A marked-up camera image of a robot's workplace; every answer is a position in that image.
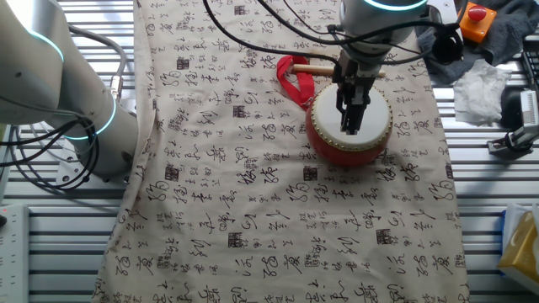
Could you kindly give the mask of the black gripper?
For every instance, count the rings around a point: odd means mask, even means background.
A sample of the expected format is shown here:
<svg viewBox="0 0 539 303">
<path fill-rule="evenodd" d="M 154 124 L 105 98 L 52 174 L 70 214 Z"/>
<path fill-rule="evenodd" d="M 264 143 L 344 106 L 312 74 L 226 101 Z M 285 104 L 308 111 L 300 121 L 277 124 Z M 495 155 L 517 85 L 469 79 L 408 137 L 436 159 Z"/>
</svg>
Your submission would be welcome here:
<svg viewBox="0 0 539 303">
<path fill-rule="evenodd" d="M 355 61 L 341 53 L 334 70 L 334 82 L 353 84 L 355 88 L 337 90 L 337 110 L 341 110 L 340 130 L 346 135 L 356 135 L 360 130 L 365 107 L 370 103 L 369 92 L 376 80 L 376 64 Z"/>
</svg>

